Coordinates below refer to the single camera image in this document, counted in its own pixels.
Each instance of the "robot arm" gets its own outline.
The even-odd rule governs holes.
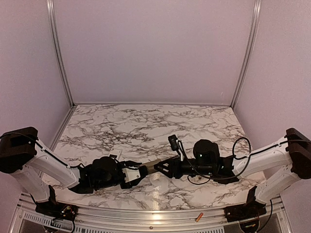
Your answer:
[[[293,128],[286,131],[285,137],[241,159],[220,157],[217,144],[208,140],[198,141],[193,148],[195,159],[188,159],[176,141],[175,135],[169,137],[172,150],[183,154],[184,158],[171,158],[155,165],[156,170],[170,178],[200,175],[227,184],[259,171],[282,166],[266,182],[249,190],[245,204],[225,208],[228,222],[265,214],[265,205],[270,199],[293,183],[311,178],[311,141]]]
[[[118,184],[131,188],[155,172],[153,165],[157,162],[119,162],[111,155],[85,167],[70,166],[37,138],[37,130],[32,127],[7,132],[0,141],[0,171],[11,174],[32,195],[37,212],[67,220],[74,220],[77,207],[57,202],[54,189],[42,182],[35,169],[75,193],[87,194]]]

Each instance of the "white backdrop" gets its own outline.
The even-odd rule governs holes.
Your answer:
[[[76,103],[230,105],[252,0],[55,1]]]

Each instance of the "small orange object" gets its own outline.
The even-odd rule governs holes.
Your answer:
[[[200,213],[200,215],[196,218],[196,222],[198,222],[198,221],[200,221],[200,219],[202,218],[202,216],[203,216],[203,213]]]

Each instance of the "white wall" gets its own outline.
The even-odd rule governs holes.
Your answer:
[[[34,126],[49,145],[69,110],[53,50],[46,2],[0,1],[0,134]],[[0,173],[0,232],[21,193]]]
[[[311,138],[311,1],[262,1],[235,112],[255,149],[284,136],[290,127]],[[281,196],[293,232],[310,233],[311,180],[294,184]]]
[[[55,1],[76,102],[230,105],[253,0]]]

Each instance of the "marble tabletop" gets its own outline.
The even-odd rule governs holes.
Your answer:
[[[187,155],[200,139],[219,145],[222,157],[231,155],[234,141],[244,136],[229,107],[193,105],[81,105],[75,110],[55,152],[71,165],[90,164],[107,156],[112,148],[122,149],[120,160],[148,162],[175,156],[168,136],[182,139]],[[243,143],[237,154],[247,151]],[[169,179],[154,173],[131,189],[114,186],[93,194],[75,194],[44,175],[59,201],[97,207],[136,210],[176,210],[214,207],[245,202],[248,190],[263,181],[262,172],[227,185],[209,181],[193,185],[187,177]],[[194,182],[205,179],[191,178]]]

